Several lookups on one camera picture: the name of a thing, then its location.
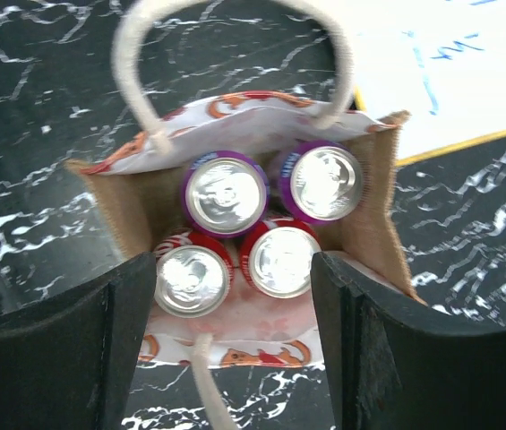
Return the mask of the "red cola can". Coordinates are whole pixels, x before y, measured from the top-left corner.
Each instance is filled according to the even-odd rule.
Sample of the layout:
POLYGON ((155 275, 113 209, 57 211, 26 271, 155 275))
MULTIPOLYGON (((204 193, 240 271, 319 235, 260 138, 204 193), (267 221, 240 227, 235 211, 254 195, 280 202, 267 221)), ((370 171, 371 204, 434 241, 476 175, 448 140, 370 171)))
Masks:
POLYGON ((248 232, 239 247, 239 266, 250 286, 278 299, 311 289, 311 264, 321 251, 313 229, 303 221, 269 216, 248 232))
POLYGON ((192 228, 169 234, 154 249, 154 299, 165 312, 196 318, 216 310, 234 283, 235 265, 226 247, 192 228))

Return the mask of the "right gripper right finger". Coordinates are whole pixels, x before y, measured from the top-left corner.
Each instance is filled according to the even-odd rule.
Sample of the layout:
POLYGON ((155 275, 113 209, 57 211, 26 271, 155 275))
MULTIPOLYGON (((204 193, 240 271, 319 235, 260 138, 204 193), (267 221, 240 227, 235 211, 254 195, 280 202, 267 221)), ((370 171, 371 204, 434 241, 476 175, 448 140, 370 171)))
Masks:
POLYGON ((313 303, 339 429, 506 429, 506 328, 438 312, 333 253, 313 303))

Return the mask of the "red cola can front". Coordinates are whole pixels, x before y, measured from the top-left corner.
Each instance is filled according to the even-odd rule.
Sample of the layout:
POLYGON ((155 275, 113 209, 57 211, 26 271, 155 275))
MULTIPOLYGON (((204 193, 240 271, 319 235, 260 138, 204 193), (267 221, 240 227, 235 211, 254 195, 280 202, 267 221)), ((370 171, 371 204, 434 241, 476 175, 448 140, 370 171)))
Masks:
POLYGON ((192 228, 169 234, 154 249, 154 299, 165 312, 196 318, 216 310, 234 283, 235 265, 226 247, 192 228))

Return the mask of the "purple can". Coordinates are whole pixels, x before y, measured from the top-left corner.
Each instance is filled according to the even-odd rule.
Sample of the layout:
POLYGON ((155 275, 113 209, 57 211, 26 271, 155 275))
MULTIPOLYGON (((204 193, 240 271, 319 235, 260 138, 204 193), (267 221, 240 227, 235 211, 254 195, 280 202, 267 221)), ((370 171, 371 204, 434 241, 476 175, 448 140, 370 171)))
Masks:
POLYGON ((270 185, 255 160, 240 152, 216 150, 189 164, 180 198, 194 228, 213 237, 239 237, 263 219, 270 185))
POLYGON ((273 194, 294 217, 312 224, 342 219, 359 204, 364 174, 355 156, 330 141, 301 142, 269 164, 273 194))

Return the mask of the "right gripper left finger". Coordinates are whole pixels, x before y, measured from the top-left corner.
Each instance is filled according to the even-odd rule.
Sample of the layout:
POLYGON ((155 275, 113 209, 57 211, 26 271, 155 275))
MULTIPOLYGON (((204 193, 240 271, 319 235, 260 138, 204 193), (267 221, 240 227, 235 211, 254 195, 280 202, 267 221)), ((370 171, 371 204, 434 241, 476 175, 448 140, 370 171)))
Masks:
POLYGON ((119 428, 155 282, 143 253, 0 316, 0 429, 119 428))

